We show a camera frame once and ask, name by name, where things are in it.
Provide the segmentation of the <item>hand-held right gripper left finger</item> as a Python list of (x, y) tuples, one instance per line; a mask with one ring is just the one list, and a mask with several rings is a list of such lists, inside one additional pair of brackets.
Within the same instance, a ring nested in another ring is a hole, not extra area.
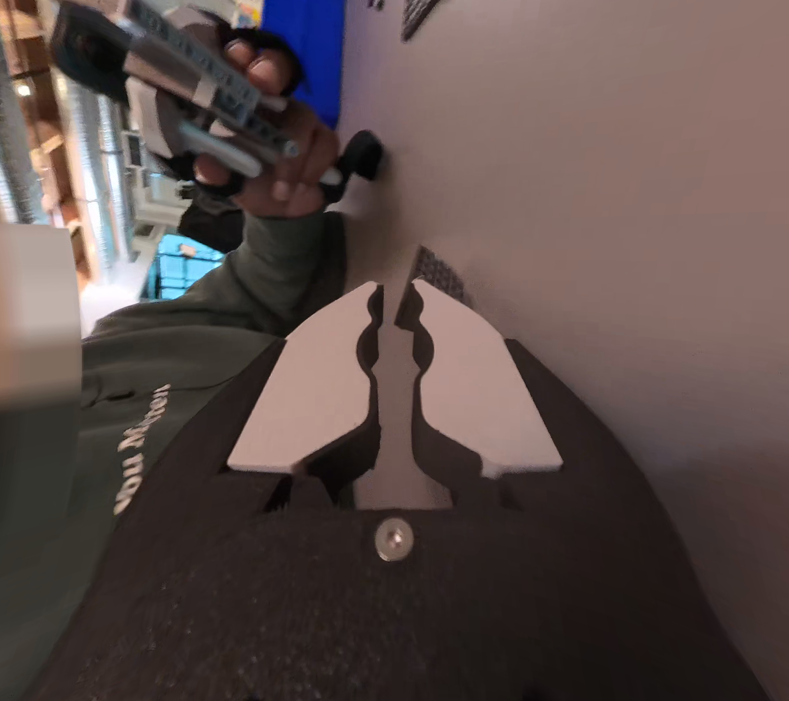
[(383, 286), (374, 281), (291, 332), (227, 459), (229, 469), (318, 479), (334, 503), (380, 451), (378, 387)]

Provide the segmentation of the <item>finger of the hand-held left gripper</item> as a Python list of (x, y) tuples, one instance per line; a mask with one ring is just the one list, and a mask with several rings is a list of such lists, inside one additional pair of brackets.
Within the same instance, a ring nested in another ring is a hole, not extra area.
[(137, 39), (123, 65), (131, 113), (282, 113), (287, 98), (255, 87), (226, 58), (221, 42)]
[(248, 179), (259, 176), (265, 164), (294, 159), (301, 153), (298, 143), (263, 118), (252, 119), (251, 125), (243, 129), (215, 120), (208, 130), (182, 118), (179, 134), (186, 153), (210, 156)]

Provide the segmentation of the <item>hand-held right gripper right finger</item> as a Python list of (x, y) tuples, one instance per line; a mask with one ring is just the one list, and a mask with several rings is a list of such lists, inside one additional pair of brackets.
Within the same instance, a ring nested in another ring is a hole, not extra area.
[(413, 334), (411, 447), (454, 505), (500, 501), (505, 477), (557, 472), (563, 459), (503, 335), (425, 279), (403, 295), (398, 327)]

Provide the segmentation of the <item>person's left forearm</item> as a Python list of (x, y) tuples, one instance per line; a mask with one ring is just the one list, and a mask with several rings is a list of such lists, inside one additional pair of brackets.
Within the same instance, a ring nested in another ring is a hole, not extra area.
[(346, 291), (344, 216), (246, 217), (240, 247), (172, 302), (179, 326), (284, 338)]

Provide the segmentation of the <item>dark grey half-round plate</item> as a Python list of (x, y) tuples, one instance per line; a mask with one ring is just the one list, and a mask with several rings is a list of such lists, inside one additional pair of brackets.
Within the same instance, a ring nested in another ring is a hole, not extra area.
[(473, 302), (467, 292), (464, 281), (459, 274), (436, 253), (422, 244), (417, 246), (413, 261), (409, 268), (406, 284), (401, 293), (394, 324), (402, 330), (413, 330), (413, 321), (416, 319), (416, 308), (410, 305), (412, 297), (412, 283), (422, 280), (430, 284), (439, 292), (458, 301), (466, 307), (473, 307)]

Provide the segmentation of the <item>grey stepped brick wall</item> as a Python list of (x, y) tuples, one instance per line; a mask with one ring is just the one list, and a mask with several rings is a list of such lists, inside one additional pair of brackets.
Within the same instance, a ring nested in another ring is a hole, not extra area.
[(117, 21), (131, 34), (125, 75), (202, 108), (237, 131), (261, 134), (261, 93), (223, 59), (216, 18), (191, 6), (162, 14), (143, 0), (126, 0)]

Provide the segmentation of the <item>person's green sweatshirt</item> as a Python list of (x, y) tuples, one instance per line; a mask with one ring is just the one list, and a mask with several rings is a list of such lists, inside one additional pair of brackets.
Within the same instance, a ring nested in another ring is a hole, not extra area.
[(164, 449), (292, 328), (270, 311), (143, 303), (84, 341), (80, 396), (2, 413), (2, 699), (24, 695)]

